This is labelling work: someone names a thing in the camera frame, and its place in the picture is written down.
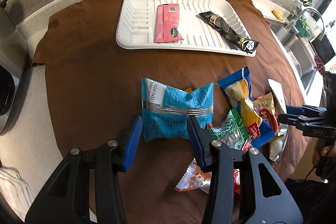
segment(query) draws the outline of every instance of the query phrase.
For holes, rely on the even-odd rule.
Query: metal screw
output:
[[[253,154],[253,155],[256,155],[256,154],[259,153],[259,150],[256,149],[255,147],[251,147],[249,151],[250,151],[250,153]]]
[[[79,153],[79,148],[75,147],[70,151],[71,155],[77,155]]]
[[[118,142],[116,140],[109,140],[107,142],[107,145],[111,146],[111,147],[116,146],[117,144],[118,144]]]
[[[222,145],[222,142],[221,141],[219,141],[219,140],[213,140],[212,142],[211,142],[211,144],[213,145],[213,146],[221,146]]]

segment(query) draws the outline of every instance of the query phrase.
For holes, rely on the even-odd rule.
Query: sponge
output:
[[[273,10],[272,13],[275,15],[275,17],[281,21],[285,21],[285,19],[283,18],[283,16],[276,10]]]

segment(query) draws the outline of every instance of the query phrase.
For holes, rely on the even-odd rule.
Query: kitchen appliance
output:
[[[0,135],[14,125],[30,80],[27,42],[0,8]]]

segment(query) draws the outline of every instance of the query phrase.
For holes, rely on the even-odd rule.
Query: brown tablecloth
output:
[[[50,116],[62,155],[73,147],[98,147],[125,128],[133,114],[140,114],[142,77],[196,89],[248,66],[253,97],[270,92],[271,78],[282,84],[286,104],[301,105],[293,71],[261,12],[250,0],[227,1],[252,39],[260,42],[255,57],[123,49],[115,40],[123,0],[84,0],[53,15],[33,63],[45,64]],[[214,102],[213,124],[218,125],[231,107],[217,85]],[[290,128],[276,163],[282,179],[294,171],[308,142]],[[200,223],[207,195],[201,190],[174,190],[192,159],[185,139],[145,143],[141,138],[133,167],[119,175],[128,223]]]

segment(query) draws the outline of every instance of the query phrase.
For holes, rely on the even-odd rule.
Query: white plate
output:
[[[177,30],[184,40],[154,43],[156,9],[158,5],[167,3],[180,6]],[[117,27],[117,43],[127,49],[169,48],[255,56],[256,51],[249,54],[239,50],[198,16],[210,10],[224,18],[237,34],[251,39],[226,0],[124,0]]]

